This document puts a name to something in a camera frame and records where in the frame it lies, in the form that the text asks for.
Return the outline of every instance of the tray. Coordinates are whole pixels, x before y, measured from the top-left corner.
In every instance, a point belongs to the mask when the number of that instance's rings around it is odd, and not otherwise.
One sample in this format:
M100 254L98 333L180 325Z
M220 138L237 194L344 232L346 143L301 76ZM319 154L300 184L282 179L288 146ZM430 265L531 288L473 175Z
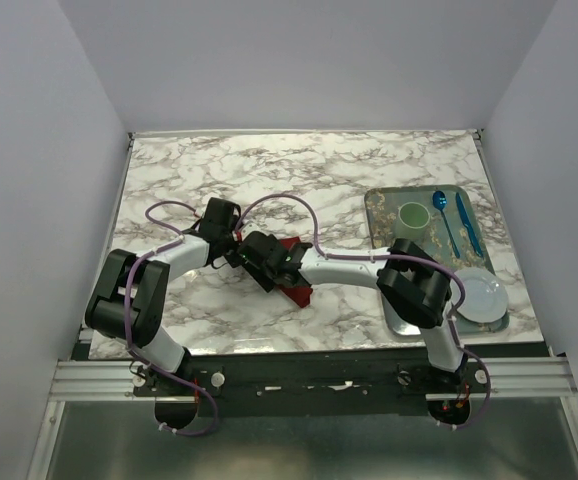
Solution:
M436 190L442 190L447 195L447 206L445 215L447 222L456 241L460 258L456 258L451 248L451 241L447 228L442 220L442 215L433 206L431 197ZM460 196L467 209L467 214L471 220L476 237L484 253L484 258L480 258L473 251L467 230L462 225L458 207L456 206L456 192ZM395 234L393 231L398 208L407 202L418 202L423 204L431 214L429 229L425 238L418 242L419 246L427 252L434 260L452 270L460 270L466 267L486 268L495 275L489 252L482 238L480 227L473 213L473 208L469 200L469 195L462 188L456 185L427 185L424 187L388 187L375 188L365 194L365 209L369 222L369 233L373 248L388 247L393 245ZM458 332L461 334L492 333L504 330L509 326L509 313L507 312L500 320L489 324L478 324L459 317L456 322ZM392 332L397 335L420 335L417 327L397 319L389 325Z

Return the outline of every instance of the white plate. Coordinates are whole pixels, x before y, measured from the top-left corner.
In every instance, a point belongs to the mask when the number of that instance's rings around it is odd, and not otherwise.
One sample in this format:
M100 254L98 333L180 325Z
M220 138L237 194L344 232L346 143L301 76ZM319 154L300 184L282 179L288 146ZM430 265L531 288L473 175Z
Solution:
M476 323L493 323L507 312L509 297L498 277L482 268L463 268L456 276L465 284L465 301L458 312ZM451 282L451 303L460 298L456 282Z

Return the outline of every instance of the cup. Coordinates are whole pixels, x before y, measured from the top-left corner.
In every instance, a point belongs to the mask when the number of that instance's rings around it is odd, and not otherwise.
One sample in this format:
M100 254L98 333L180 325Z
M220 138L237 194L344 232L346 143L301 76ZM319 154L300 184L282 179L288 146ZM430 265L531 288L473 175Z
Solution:
M414 242L421 240L430 220L431 214L422 203L408 202L401 205L396 218L396 238L406 238Z

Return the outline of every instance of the blue spoon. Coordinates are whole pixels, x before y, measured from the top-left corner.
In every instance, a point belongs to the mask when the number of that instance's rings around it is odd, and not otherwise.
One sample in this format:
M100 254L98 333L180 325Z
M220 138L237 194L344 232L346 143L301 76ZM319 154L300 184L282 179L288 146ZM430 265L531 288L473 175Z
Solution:
M433 194L433 206L440 210L442 219L445 221L445 226L447 227L447 233L449 233L449 240L451 240L451 246L453 247L453 253L456 258L460 258L460 252L456 246L456 242L451 234L451 229L449 228L449 222L447 222L447 216L445 215L444 209L447 206L447 197L442 190L436 190Z

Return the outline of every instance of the white marble surface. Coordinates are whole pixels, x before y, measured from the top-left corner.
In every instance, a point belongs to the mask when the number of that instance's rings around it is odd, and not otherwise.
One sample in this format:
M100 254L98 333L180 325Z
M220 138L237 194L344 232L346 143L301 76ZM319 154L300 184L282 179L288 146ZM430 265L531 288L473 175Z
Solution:
M510 325L466 337L468 344L540 341L524 280L469 133L368 132L138 139L127 174L113 248L138 251L171 239L144 211L174 199L202 208L212 196L243 207L274 192L302 196L315 208L324 246L370 248L363 196L375 187L456 184L468 193L496 274L510 298ZM188 211L154 215L179 227ZM291 201L252 212L278 237L310 239L311 221ZM300 309L279 292L266 294L241 269L192 271L169 285L163 323L192 353L287 352L406 347L384 323L377 291L321 285ZM125 358L123 345L95 333L91 358Z

